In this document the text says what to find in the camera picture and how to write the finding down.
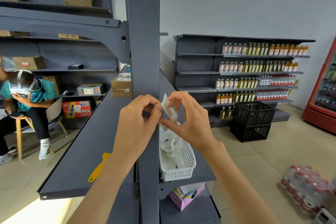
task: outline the person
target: person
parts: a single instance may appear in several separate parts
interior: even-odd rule
[[[145,150],[157,123],[170,128],[203,155],[224,190],[238,223],[280,224],[230,158],[224,144],[212,135],[207,110],[187,92],[173,92],[168,100],[169,107],[174,106],[176,110],[184,106],[186,121],[183,125],[161,119],[160,101],[150,95],[139,96],[121,109],[113,152],[67,224],[107,222],[120,185]],[[143,110],[151,113],[148,120],[142,117]]]
[[[16,147],[8,148],[4,136],[16,131],[15,119],[21,119],[27,116],[31,119],[33,127],[36,132],[36,137],[40,140],[40,154],[39,159],[48,158],[50,153],[48,119],[46,110],[52,105],[56,98],[56,92],[52,82],[35,79],[33,74],[27,70],[20,70],[14,72],[6,72],[1,66],[0,57],[0,80],[4,81],[0,95],[3,95],[4,108],[9,116],[0,120],[0,165],[11,161],[14,156],[11,154],[17,151]],[[19,94],[11,92],[12,86],[21,85],[32,86],[30,94]],[[19,112],[18,117],[11,117],[10,115]],[[28,126],[27,122],[21,119],[21,127]]]

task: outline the black pants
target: black pants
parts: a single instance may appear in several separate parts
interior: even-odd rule
[[[49,138],[48,119],[46,108],[31,107],[25,116],[29,117],[33,123],[38,140]],[[21,127],[28,126],[25,120],[21,120]],[[4,136],[16,131],[15,119],[7,116],[0,120],[0,156],[8,152],[8,146]]]

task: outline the plastic basket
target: plastic basket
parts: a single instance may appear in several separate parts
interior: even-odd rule
[[[234,134],[242,143],[266,140],[271,125],[260,125],[253,127],[245,127],[236,119],[231,122],[230,132]]]
[[[275,108],[260,101],[238,102],[234,108],[233,118],[245,127],[270,125]]]
[[[159,124],[159,126],[164,131],[168,130],[167,127],[161,124]],[[184,162],[188,165],[188,167],[186,168],[172,169],[172,170],[165,169],[162,165],[161,149],[159,149],[161,178],[165,182],[187,179],[187,178],[191,178],[191,176],[193,175],[193,170],[196,167],[196,159],[195,159],[194,151],[191,148],[189,143],[184,141],[182,138],[181,140],[182,140],[182,157],[184,159]]]

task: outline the chair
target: chair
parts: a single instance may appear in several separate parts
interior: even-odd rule
[[[55,101],[49,108],[47,108],[47,118],[48,118],[48,129],[54,128],[57,124],[59,124],[64,131],[64,133],[67,135],[68,132],[61,123],[62,120],[62,98],[59,98],[57,101]],[[24,128],[21,128],[21,121],[20,120],[26,120],[29,126],[26,126]],[[16,119],[16,139],[17,139],[17,151],[19,154],[19,159],[22,159],[22,133],[34,133],[35,129],[31,122],[31,119],[24,116],[21,118]],[[52,148],[50,148],[50,153],[53,154],[54,151]]]

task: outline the tiled floor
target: tiled floor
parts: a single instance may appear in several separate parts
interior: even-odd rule
[[[46,160],[39,160],[39,141],[34,133],[23,134],[23,159],[0,166],[0,223],[36,200],[36,192],[52,168],[64,154],[78,130],[50,133],[51,147],[55,154]],[[9,146],[16,145],[15,135],[6,137]]]
[[[289,121],[271,126],[265,141],[239,142],[227,128],[212,128],[239,169],[260,193],[282,223],[311,223],[279,186],[282,174],[292,164],[312,165],[321,176],[331,179],[336,172],[336,136],[300,120],[302,110],[291,105],[280,109],[292,114]],[[208,182],[222,223],[236,223],[217,181]]]

